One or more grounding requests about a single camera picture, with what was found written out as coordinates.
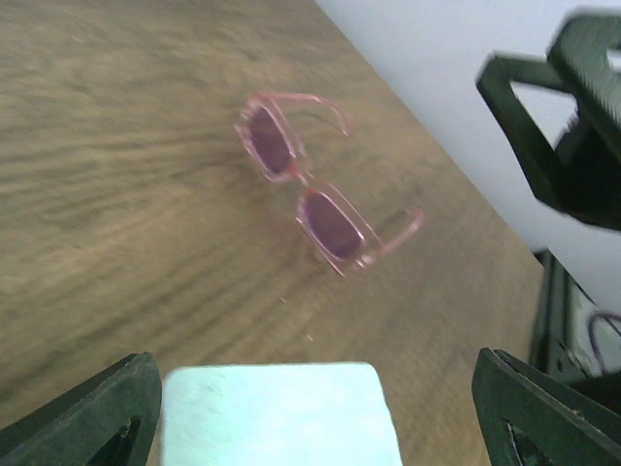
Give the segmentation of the pink sunglasses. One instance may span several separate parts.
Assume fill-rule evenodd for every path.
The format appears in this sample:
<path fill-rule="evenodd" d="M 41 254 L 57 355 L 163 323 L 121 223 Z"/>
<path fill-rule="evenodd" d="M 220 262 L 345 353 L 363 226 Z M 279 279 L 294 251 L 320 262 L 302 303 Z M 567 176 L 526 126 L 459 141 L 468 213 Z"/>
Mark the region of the pink sunglasses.
<path fill-rule="evenodd" d="M 318 252 L 340 276 L 349 269 L 364 270 L 397 249 L 422 226 L 425 215 L 417 207 L 405 210 L 405 228 L 382 240 L 358 210 L 331 183 L 322 183 L 309 171 L 304 143 L 282 108 L 283 103 L 316 104 L 330 109 L 342 134 L 346 118 L 329 100 L 309 93 L 261 90 L 248 98 L 234 129 L 271 183 L 296 183 L 296 221 Z"/>

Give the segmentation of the light blue cleaning cloth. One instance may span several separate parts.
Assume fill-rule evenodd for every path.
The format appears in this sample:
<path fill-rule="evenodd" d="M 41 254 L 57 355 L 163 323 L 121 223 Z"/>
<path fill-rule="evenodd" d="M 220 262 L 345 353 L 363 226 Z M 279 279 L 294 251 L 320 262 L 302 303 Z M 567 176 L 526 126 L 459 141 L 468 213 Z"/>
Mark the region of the light blue cleaning cloth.
<path fill-rule="evenodd" d="M 183 367 L 164 382 L 163 465 L 400 465 L 365 362 Z"/>

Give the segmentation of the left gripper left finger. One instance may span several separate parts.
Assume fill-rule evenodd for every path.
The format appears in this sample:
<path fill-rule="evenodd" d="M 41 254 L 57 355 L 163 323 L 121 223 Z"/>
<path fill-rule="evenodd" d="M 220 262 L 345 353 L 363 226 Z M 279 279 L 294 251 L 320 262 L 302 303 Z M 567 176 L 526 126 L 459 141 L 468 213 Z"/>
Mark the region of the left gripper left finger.
<path fill-rule="evenodd" d="M 145 465 L 162 381 L 132 353 L 1 430 L 3 465 Z"/>

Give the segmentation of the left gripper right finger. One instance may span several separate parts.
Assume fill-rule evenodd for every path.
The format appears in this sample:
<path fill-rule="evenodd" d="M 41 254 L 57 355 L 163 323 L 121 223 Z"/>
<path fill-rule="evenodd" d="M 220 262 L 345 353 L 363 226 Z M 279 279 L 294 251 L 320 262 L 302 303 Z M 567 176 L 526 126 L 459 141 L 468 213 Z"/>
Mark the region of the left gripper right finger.
<path fill-rule="evenodd" d="M 502 350 L 482 349 L 472 380 L 493 465 L 618 465 L 620 374 L 558 382 Z"/>

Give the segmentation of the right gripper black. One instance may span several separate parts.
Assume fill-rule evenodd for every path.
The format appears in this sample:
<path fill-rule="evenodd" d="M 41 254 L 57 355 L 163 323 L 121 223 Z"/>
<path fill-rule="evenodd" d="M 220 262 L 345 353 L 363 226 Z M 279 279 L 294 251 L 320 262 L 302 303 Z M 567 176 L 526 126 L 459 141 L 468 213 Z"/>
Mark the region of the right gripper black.
<path fill-rule="evenodd" d="M 620 229 L 620 49 L 618 12 L 572 12 L 547 59 L 491 54 L 476 88 L 499 123 L 535 197 L 592 226 Z M 570 94 L 577 120 L 551 145 L 511 85 Z"/>

